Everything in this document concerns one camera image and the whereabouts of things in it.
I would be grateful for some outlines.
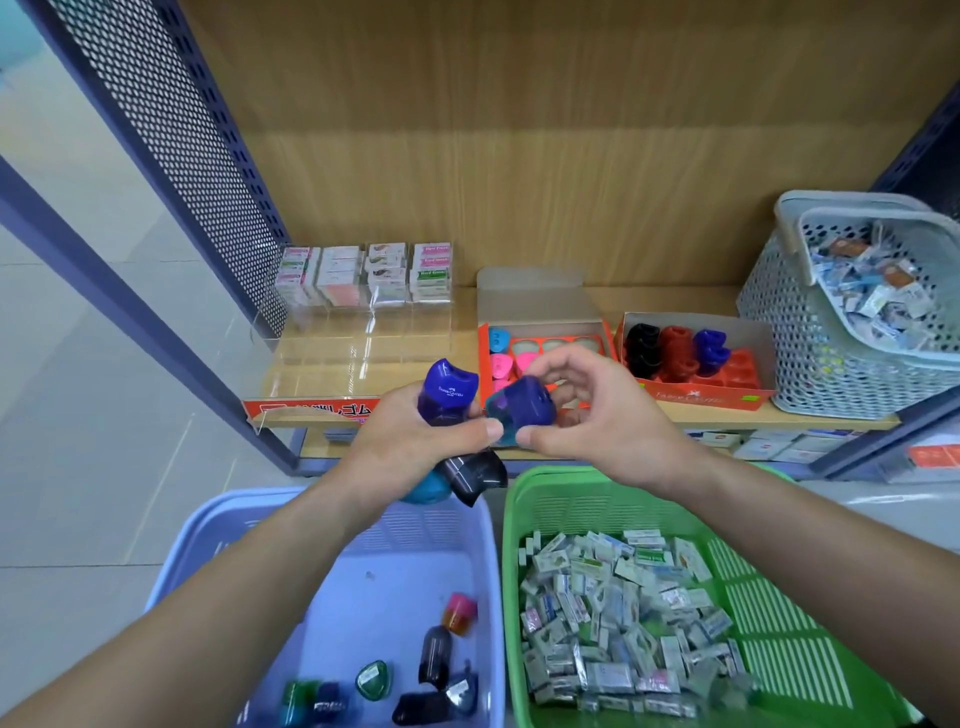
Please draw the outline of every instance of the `cardboard display box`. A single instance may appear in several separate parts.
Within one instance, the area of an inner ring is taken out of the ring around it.
[[[549,268],[483,268],[477,273],[477,359],[480,401],[493,394],[490,327],[511,340],[596,337],[601,353],[616,359],[610,326],[584,289],[584,277]]]
[[[754,357],[759,389],[724,387],[707,383],[660,382],[638,378],[636,381],[655,399],[682,402],[685,404],[704,404],[711,407],[729,409],[758,410],[776,392],[776,362],[773,332],[770,326],[760,321],[739,319],[733,316],[713,316],[706,313],[631,313],[623,315],[616,330],[615,343],[617,357],[626,361],[623,342],[626,333],[637,324],[651,324],[666,328],[678,326],[692,328],[713,328],[727,334],[728,349],[749,349]]]

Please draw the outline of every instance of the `plastic container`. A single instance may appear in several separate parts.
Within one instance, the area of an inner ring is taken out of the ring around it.
[[[741,316],[771,325],[777,351],[773,402],[798,414],[876,420],[960,384],[960,226],[904,195],[794,190],[776,206],[778,229],[737,298]],[[920,269],[936,309],[924,326],[937,351],[866,343],[815,279],[808,243],[869,236],[872,223],[909,224],[898,253]]]
[[[237,491],[202,506],[180,531],[147,609],[301,492]],[[374,660],[394,671],[390,696],[371,703],[356,695],[351,704],[360,706],[361,724],[391,724],[399,696],[424,688],[417,682],[423,635],[440,620],[454,592],[478,604],[473,627],[453,645],[452,665],[459,669],[470,660],[480,681],[479,707],[464,724],[502,728],[503,620],[490,511],[483,499],[467,508],[453,498],[429,506],[395,503],[344,549],[237,725],[276,726],[288,680],[351,685]]]
[[[504,512],[503,609],[518,728],[582,728],[583,715],[569,708],[534,705],[527,695],[517,619],[517,547],[535,529],[546,539],[560,531],[614,534],[625,528],[659,528],[664,536],[682,536],[697,545],[713,573],[704,588],[733,618],[732,636],[760,684],[757,702],[747,714],[716,711],[697,721],[660,718],[651,724],[876,728],[910,723],[906,703],[888,683],[689,511],[617,485],[593,468],[547,467],[534,468],[517,479],[507,494]],[[590,718],[596,719],[598,728],[633,725],[630,716],[617,711]]]

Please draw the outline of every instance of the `green label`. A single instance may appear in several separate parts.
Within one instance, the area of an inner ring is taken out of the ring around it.
[[[446,269],[417,271],[417,280],[443,280],[446,278]]]

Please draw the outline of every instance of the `metal shelf frame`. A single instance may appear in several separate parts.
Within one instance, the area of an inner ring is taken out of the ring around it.
[[[286,307],[265,281],[290,237],[176,0],[18,1],[257,333],[274,338]],[[123,34],[133,42],[118,42]],[[165,141],[177,134],[177,143]],[[960,84],[873,189],[960,219]],[[305,430],[289,448],[269,429],[257,433],[237,396],[2,158],[0,223],[282,472],[320,475],[336,463],[300,457]],[[869,473],[884,454],[960,419],[960,388],[900,418],[900,427],[812,466],[771,465],[795,478]],[[508,469],[543,464],[509,461]]]

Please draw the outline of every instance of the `floor tile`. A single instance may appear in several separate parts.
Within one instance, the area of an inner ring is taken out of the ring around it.
[[[127,261],[134,263],[200,259],[193,243],[166,209],[139,245],[127,256]]]
[[[122,564],[198,403],[91,311],[0,422],[0,566]]]
[[[226,490],[239,488],[272,488],[289,485],[306,486],[314,482],[314,477],[292,477],[284,475],[274,467],[259,450],[249,447],[243,449],[227,481]]]
[[[0,225],[0,265],[42,264],[34,252],[12,232]]]
[[[899,484],[808,480],[805,488],[941,548],[960,551],[960,482]]]
[[[207,408],[198,408],[143,515],[128,560],[162,563],[190,514],[224,492],[237,461],[248,449],[252,446],[239,433]]]
[[[206,263],[124,262],[113,269],[207,366],[214,364],[238,311]]]
[[[90,307],[41,263],[0,265],[0,308],[12,314],[0,317],[2,418]]]
[[[139,617],[158,573],[0,569],[0,715]]]

